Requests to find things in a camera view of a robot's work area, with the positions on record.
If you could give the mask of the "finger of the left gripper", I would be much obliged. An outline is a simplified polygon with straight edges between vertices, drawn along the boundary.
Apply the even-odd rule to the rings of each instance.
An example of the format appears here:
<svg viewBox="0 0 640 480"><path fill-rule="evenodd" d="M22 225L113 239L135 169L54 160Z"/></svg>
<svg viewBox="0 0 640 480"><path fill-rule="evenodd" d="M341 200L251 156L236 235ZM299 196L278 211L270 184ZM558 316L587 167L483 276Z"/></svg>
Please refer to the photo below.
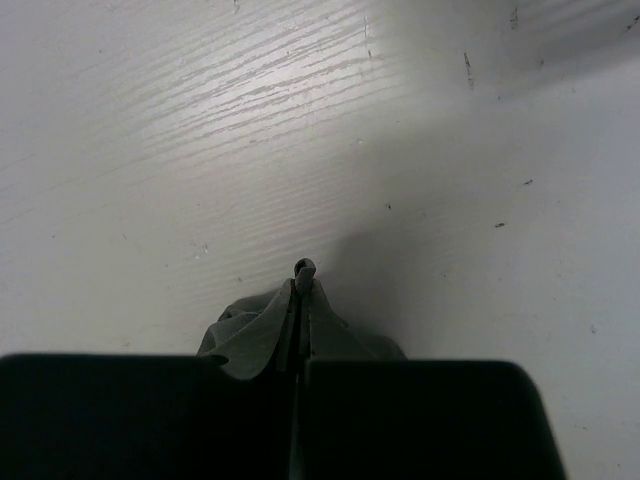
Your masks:
<svg viewBox="0 0 640 480"><path fill-rule="evenodd" d="M539 392L518 365L379 360L309 298L301 438L311 479L562 479Z"/></svg>
<svg viewBox="0 0 640 480"><path fill-rule="evenodd" d="M190 356L1 361L5 479L285 479L296 293L230 305Z"/></svg>

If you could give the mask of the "dark grey t shirt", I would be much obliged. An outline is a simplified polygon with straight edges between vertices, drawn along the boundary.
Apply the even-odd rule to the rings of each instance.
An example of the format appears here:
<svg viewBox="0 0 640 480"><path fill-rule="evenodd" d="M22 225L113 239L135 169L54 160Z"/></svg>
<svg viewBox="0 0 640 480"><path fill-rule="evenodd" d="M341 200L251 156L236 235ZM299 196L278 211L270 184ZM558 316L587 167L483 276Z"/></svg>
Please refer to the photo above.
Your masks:
<svg viewBox="0 0 640 480"><path fill-rule="evenodd" d="M238 380L267 370L291 371L312 359L400 361L395 341L349 325L332 309L308 258L276 290L241 298L211 324L197 355L214 360Z"/></svg>

